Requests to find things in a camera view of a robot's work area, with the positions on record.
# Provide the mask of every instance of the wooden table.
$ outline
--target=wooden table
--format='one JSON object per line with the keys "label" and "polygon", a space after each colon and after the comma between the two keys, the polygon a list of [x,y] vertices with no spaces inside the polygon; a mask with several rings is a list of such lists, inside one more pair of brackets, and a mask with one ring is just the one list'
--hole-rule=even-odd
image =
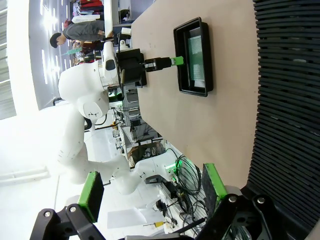
{"label": "wooden table", "polygon": [[251,0],[157,0],[132,24],[146,59],[175,57],[173,29],[201,17],[209,25],[214,90],[179,92],[177,68],[147,74],[138,90],[143,120],[200,168],[215,163],[225,185],[247,182],[258,99],[258,47]]}

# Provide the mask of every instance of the man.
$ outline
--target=man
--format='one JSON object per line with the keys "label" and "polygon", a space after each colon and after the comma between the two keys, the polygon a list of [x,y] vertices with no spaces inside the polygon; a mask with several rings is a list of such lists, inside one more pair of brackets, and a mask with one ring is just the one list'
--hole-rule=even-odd
{"label": "man", "polygon": [[64,44],[67,39],[81,41],[82,47],[85,41],[98,41],[105,38],[105,22],[102,20],[84,21],[79,23],[70,23],[62,33],[57,32],[50,38],[52,47],[57,48]]}

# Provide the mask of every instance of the black hair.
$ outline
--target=black hair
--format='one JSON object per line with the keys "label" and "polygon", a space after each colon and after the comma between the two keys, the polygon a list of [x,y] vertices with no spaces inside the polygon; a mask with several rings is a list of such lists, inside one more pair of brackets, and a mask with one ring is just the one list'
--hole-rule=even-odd
{"label": "black hair", "polygon": [[52,37],[50,38],[50,44],[52,47],[54,47],[55,49],[58,47],[57,43],[57,38],[61,36],[60,32],[57,32],[55,34],[52,35]]}

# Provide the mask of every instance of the black tray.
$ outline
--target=black tray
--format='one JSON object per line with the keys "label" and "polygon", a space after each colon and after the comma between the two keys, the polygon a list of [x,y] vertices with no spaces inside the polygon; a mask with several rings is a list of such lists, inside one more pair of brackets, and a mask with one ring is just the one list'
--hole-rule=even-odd
{"label": "black tray", "polygon": [[197,17],[176,27],[173,36],[175,55],[184,59],[177,66],[180,92],[207,97],[214,89],[208,24]]}

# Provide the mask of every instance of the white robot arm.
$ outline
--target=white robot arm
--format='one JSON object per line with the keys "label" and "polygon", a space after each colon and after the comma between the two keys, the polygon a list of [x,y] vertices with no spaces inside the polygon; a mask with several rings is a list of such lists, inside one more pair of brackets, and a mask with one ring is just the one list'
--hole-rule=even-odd
{"label": "white robot arm", "polygon": [[84,63],[63,71],[58,89],[60,97],[71,103],[87,119],[97,120],[109,110],[108,87],[118,84],[114,49],[111,42],[103,47],[99,62]]}
{"label": "white robot arm", "polygon": [[105,162],[88,161],[87,147],[84,143],[84,125],[83,116],[73,108],[58,153],[58,161],[66,167],[73,183],[82,184],[89,172],[97,171],[104,183],[114,176],[119,192],[127,195],[133,193],[148,177],[160,175],[167,181],[171,180],[172,174],[166,167],[175,163],[176,156],[172,151],[139,161],[132,171],[127,159],[122,155]]}
{"label": "white robot arm", "polygon": [[160,175],[170,181],[166,166],[175,162],[172,152],[138,162],[130,170],[126,158],[119,155],[106,162],[88,161],[84,143],[85,118],[92,121],[103,117],[109,110],[108,87],[118,85],[117,65],[111,42],[103,49],[102,66],[98,61],[71,67],[60,75],[58,89],[62,99],[73,105],[58,153],[58,161],[67,168],[71,181],[84,183],[91,171],[100,172],[103,182],[114,176],[122,194],[132,193],[146,178]]}

